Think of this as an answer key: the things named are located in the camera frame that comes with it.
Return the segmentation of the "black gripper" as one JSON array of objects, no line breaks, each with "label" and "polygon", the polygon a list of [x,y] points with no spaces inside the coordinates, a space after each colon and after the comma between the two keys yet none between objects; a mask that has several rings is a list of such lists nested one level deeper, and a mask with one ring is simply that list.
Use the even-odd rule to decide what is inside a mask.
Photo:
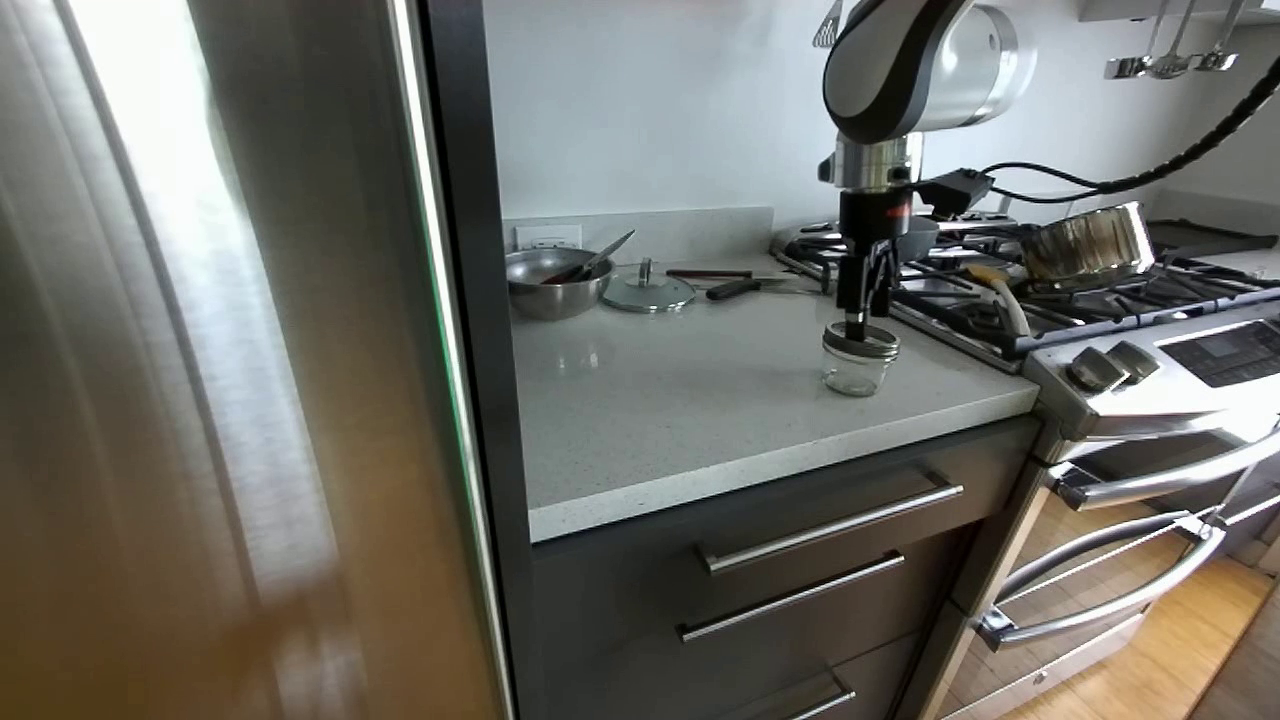
[{"label": "black gripper", "polygon": [[866,330],[888,330],[888,286],[891,286],[891,243],[907,228],[903,193],[842,193],[841,196],[841,286],[837,305],[842,310],[841,330],[846,342]]}]

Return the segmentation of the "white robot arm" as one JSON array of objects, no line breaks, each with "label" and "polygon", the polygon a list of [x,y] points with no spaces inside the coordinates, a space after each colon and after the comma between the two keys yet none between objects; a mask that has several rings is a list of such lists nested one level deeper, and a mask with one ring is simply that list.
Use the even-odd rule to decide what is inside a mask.
[{"label": "white robot arm", "polygon": [[979,0],[831,0],[821,102],[837,124],[827,179],[841,190],[837,335],[864,342],[888,312],[891,243],[907,228],[918,132],[1009,114],[1035,72],[1012,18]]}]

